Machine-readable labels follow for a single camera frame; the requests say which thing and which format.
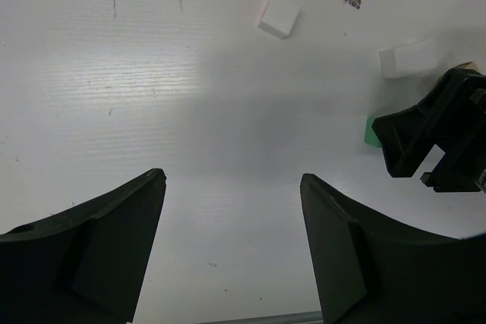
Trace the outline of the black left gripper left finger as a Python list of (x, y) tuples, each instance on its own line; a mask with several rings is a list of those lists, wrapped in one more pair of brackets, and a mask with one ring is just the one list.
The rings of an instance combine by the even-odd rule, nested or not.
[(1, 236), (3, 323), (134, 320), (166, 193), (153, 168)]

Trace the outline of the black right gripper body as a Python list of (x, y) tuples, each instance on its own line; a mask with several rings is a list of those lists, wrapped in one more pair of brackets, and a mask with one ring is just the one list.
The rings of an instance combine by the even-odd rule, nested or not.
[(431, 136), (444, 155), (421, 182), (437, 193), (485, 191), (485, 76), (452, 68), (435, 103), (440, 116)]

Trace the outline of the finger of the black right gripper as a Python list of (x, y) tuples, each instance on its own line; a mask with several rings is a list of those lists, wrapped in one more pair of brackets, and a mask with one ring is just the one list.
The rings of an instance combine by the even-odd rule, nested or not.
[(433, 146), (446, 149), (447, 139), (432, 134), (428, 125), (437, 120), (434, 108), (440, 104), (441, 94), (432, 90), (414, 106), (373, 121), (371, 128), (380, 141), (391, 177), (412, 177)]

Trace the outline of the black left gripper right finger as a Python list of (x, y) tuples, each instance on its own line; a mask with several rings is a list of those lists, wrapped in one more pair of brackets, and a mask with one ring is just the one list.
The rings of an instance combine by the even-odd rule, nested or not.
[(406, 225), (318, 176), (301, 206), (326, 323), (483, 323), (485, 236), (457, 239)]

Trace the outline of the light green wood block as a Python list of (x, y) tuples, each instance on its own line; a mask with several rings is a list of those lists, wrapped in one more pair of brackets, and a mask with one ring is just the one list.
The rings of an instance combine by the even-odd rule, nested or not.
[(372, 126), (375, 121), (375, 117), (369, 116), (366, 119), (365, 130), (364, 130), (364, 142), (372, 147), (381, 148), (381, 142), (377, 137), (376, 133), (374, 132)]

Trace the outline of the white notched wood block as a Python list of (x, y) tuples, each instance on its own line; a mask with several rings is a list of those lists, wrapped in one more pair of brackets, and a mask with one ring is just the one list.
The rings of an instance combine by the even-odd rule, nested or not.
[(434, 39), (411, 42), (379, 52), (383, 78), (395, 79), (432, 71), (439, 64)]

